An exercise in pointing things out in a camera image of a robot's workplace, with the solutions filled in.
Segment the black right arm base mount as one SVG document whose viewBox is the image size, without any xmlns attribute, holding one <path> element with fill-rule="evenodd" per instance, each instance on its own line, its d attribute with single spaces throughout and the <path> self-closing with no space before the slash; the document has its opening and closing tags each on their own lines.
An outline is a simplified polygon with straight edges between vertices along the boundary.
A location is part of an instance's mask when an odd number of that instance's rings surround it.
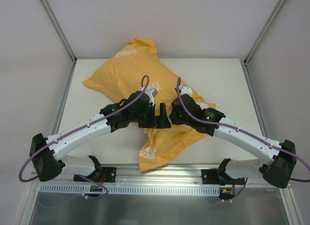
<svg viewBox="0 0 310 225">
<path fill-rule="evenodd" d="M 233 179 L 217 169 L 202 169 L 201 178 L 203 184 L 233 185 Z"/>
</svg>

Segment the orange Mickey Mouse pillowcase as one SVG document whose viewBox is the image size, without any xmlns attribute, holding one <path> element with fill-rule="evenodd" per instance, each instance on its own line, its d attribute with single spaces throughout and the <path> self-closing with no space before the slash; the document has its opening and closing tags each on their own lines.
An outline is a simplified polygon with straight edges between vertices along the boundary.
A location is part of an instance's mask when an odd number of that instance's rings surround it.
<svg viewBox="0 0 310 225">
<path fill-rule="evenodd" d="M 175 86 L 178 77 L 161 63 L 151 39 L 130 40 L 129 45 L 103 63 L 83 81 L 83 85 L 119 102 L 141 87 L 144 75 L 150 78 L 148 88 L 158 91 L 155 104 L 158 106 L 163 102 L 169 110 L 177 98 Z M 139 152 L 139 168 L 143 172 L 168 164 L 187 147 L 207 137 L 207 134 L 186 125 L 172 125 L 170 129 L 144 129 L 144 133 L 148 135 L 148 140 Z"/>
</svg>

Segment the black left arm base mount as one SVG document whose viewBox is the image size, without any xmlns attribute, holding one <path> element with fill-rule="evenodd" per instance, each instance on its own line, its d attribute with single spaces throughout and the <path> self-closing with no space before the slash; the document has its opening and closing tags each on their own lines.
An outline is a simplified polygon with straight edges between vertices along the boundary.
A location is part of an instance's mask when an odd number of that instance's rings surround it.
<svg viewBox="0 0 310 225">
<path fill-rule="evenodd" d="M 74 175 L 75 182 L 96 182 L 96 183 L 115 183 L 116 181 L 116 167 L 99 167 L 96 168 L 88 176 Z"/>
</svg>

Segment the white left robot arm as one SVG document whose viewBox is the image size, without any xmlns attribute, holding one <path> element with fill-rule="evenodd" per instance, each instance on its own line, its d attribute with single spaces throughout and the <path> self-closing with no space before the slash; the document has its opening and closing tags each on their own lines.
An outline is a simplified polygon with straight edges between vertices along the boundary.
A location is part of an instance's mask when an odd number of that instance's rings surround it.
<svg viewBox="0 0 310 225">
<path fill-rule="evenodd" d="M 102 135 L 136 123 L 139 128 L 170 129 L 165 103 L 159 105 L 159 115 L 155 113 L 156 91 L 137 91 L 129 98 L 109 104 L 98 114 L 65 134 L 44 137 L 33 136 L 30 159 L 37 178 L 41 182 L 50 181 L 60 174 L 74 175 L 75 181 L 97 181 L 103 172 L 99 160 L 88 155 L 84 158 L 69 156 L 69 153 L 86 142 Z"/>
</svg>

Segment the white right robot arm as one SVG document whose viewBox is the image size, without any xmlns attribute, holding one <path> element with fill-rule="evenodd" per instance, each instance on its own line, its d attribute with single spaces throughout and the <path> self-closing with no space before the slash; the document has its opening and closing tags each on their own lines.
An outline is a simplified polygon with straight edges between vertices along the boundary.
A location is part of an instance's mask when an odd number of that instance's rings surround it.
<svg viewBox="0 0 310 225">
<path fill-rule="evenodd" d="M 188 94 L 172 102 L 170 120 L 187 125 L 197 132 L 225 140 L 255 156 L 254 160 L 224 159 L 217 169 L 221 185 L 237 178 L 263 178 L 269 184 L 286 188 L 296 165 L 295 144 L 279 142 L 239 127 L 224 113 L 197 103 Z"/>
</svg>

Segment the white pillow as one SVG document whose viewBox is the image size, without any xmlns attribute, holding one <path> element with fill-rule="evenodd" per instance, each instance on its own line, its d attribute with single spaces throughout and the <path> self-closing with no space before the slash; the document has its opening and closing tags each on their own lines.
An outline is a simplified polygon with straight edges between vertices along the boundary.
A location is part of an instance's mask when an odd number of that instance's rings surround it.
<svg viewBox="0 0 310 225">
<path fill-rule="evenodd" d="M 201 109 L 207 109 L 207 108 L 209 108 L 208 104 L 206 104 L 206 103 L 200 102 L 200 103 L 198 103 L 198 105 L 200 106 Z"/>
</svg>

